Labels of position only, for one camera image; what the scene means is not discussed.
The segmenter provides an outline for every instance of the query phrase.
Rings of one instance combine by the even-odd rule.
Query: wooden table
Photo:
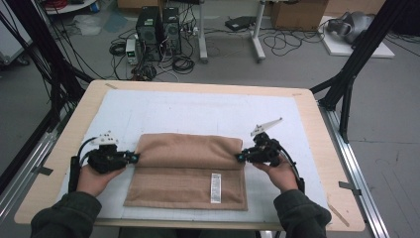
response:
[[[108,90],[112,89],[293,97],[297,104],[315,165],[326,192],[328,206],[333,216],[331,224],[327,226],[327,230],[362,231],[365,229],[365,223],[352,192],[339,187],[339,181],[347,182],[348,180],[318,109],[316,100],[310,90],[300,88],[114,80],[95,80],[90,83],[45,163],[45,167],[52,169],[53,173],[50,176],[38,175],[15,215],[15,221],[17,223],[29,224],[38,211],[50,207],[55,203],[55,199],[61,188],[61,182],[69,166],[69,158],[76,155],[83,136],[96,115],[104,95]],[[133,219],[98,219],[95,224],[107,226],[280,229],[279,225],[273,227],[272,225],[250,225],[235,222],[147,221]]]

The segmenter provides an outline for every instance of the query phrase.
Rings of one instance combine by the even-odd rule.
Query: gray floor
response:
[[[79,11],[77,14],[90,14]],[[64,15],[64,20],[74,14]],[[71,37],[74,48],[101,76],[112,74],[110,42],[135,26],[106,4],[96,16],[104,26],[99,36]],[[206,21],[206,27],[225,29],[225,19]],[[331,57],[322,43],[304,43],[285,57],[263,46],[266,60],[257,63],[248,35],[207,36],[209,63],[196,61],[190,74],[160,74],[155,81],[310,88],[334,76],[346,57]],[[420,54],[420,45],[395,40]],[[420,237],[420,60],[385,41],[394,59],[371,59],[359,74],[354,88],[349,139],[390,237]],[[123,60],[121,77],[130,75]],[[323,93],[316,95],[319,99]],[[0,173],[20,150],[49,110],[49,100],[40,74],[33,64],[11,65],[0,71]],[[28,237],[30,227],[13,221],[21,196],[0,225],[1,237]],[[96,227],[93,237],[117,237],[118,229]],[[363,233],[330,232],[330,237],[369,237]]]

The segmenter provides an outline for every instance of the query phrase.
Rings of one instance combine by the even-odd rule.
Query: person's left hand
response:
[[[125,168],[122,168],[118,171],[101,175],[89,165],[86,165],[80,170],[77,191],[83,191],[96,197],[102,193],[111,179],[122,173],[124,170]]]

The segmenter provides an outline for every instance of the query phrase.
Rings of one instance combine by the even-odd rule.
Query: hand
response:
[[[266,172],[271,182],[284,193],[288,190],[298,189],[296,176],[290,163],[283,157],[279,157],[280,165],[271,167],[263,163],[253,163],[253,166]]]
[[[80,170],[79,181],[77,184],[77,191],[84,191],[93,196],[98,196],[105,189],[108,182],[122,173],[125,168],[118,171],[113,171],[108,174],[101,175],[89,165],[84,166]]]

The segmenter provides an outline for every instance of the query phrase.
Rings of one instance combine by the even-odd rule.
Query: brown cloth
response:
[[[248,210],[242,140],[220,136],[144,134],[125,206]],[[221,203],[211,203],[212,174],[221,175]]]

